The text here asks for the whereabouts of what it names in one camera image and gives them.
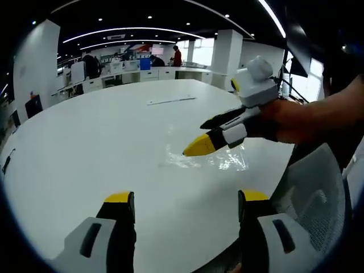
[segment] black cable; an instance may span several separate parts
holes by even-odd
[[[286,81],[285,79],[282,79],[282,81],[284,81],[286,84],[288,84],[297,94],[298,94],[298,96],[300,96],[301,97],[301,99],[302,100],[304,100],[306,103],[308,103],[309,104],[309,101],[308,100],[306,100],[293,86],[292,86],[292,84],[291,83],[289,83],[288,81]]]
[[[10,163],[10,160],[11,160],[11,154],[15,151],[15,148],[11,151],[11,153],[7,156],[6,160],[5,160],[5,164],[4,166],[2,167],[2,173],[5,175],[6,173],[6,169],[7,169],[7,166],[9,165]]]

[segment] red shirt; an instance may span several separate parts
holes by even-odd
[[[181,55],[180,50],[178,49],[175,52],[175,59],[173,61],[173,66],[174,67],[180,67],[181,65],[182,65],[182,55]]]

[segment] white pillar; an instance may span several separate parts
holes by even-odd
[[[14,98],[21,123],[28,120],[25,103],[30,93],[40,96],[43,109],[54,104],[57,91],[57,48],[60,26],[46,20],[25,38],[14,63]]]
[[[233,75],[239,68],[243,36],[235,30],[219,30],[214,43],[212,71]]]
[[[189,41],[188,43],[188,54],[187,54],[187,61],[192,62],[193,60],[193,50],[195,48],[195,41]]]

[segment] white round table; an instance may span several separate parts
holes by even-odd
[[[188,94],[196,99],[147,105]],[[54,258],[107,196],[134,191],[135,272],[198,269],[238,238],[238,190],[270,195],[292,152],[246,139],[211,156],[181,155],[204,121],[239,104],[202,82],[167,80],[103,89],[41,112],[0,158],[16,148],[4,185],[20,228],[42,257]]]

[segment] window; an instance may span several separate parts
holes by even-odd
[[[194,63],[210,66],[214,53],[214,42],[214,38],[197,39],[193,48],[192,61]]]
[[[176,44],[182,55],[182,61],[187,61],[189,40],[180,41]]]

